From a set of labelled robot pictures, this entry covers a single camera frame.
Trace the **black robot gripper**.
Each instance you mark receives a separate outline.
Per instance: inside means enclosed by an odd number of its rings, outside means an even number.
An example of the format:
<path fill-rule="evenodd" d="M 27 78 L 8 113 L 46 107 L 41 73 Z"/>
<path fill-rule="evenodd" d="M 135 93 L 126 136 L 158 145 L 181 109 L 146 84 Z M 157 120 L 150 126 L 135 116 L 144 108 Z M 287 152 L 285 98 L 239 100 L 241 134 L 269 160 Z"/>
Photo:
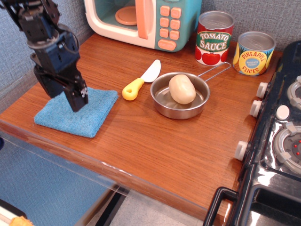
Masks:
<path fill-rule="evenodd" d="M 52 38 L 42 41 L 27 41 L 34 50 L 31 59 L 35 62 L 34 74 L 50 98 L 63 91 L 73 112 L 88 104 L 88 89 L 76 67 L 79 60 L 79 41 L 63 24 L 54 29 Z"/>

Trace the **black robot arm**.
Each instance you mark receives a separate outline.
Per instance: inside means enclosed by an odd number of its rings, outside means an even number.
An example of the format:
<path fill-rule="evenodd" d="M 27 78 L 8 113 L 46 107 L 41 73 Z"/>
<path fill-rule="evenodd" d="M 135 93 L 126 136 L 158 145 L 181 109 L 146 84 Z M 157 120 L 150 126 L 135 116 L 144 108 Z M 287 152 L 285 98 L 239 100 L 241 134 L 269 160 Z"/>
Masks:
<path fill-rule="evenodd" d="M 79 41 L 66 26 L 59 23 L 58 5 L 51 0 L 2 0 L 1 9 L 27 38 L 34 50 L 31 60 L 34 74 L 50 98 L 64 93 L 74 112 L 88 104 L 85 80 L 77 69 Z"/>

